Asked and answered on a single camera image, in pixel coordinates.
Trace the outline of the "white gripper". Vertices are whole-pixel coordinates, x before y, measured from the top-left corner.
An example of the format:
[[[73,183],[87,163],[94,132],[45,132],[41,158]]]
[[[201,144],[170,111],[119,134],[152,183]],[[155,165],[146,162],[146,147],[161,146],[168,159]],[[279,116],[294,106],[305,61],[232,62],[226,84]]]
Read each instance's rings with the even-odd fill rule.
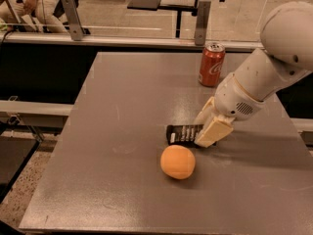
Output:
[[[207,100],[194,120],[194,124],[203,125],[195,143],[205,148],[211,146],[234,130],[233,118],[247,120],[263,107],[264,102],[251,98],[238,83],[235,74],[229,73],[217,86],[214,97]],[[215,108],[226,117],[214,117]]]

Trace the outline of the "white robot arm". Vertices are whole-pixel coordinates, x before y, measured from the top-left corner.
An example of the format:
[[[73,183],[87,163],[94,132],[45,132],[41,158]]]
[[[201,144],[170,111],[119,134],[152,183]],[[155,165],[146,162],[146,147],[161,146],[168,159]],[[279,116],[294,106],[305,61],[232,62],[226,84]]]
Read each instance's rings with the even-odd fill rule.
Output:
[[[289,2],[268,14],[255,49],[229,73],[208,99],[194,124],[201,127],[195,143],[209,147],[229,135],[235,120],[246,120],[265,101],[313,71],[313,5]]]

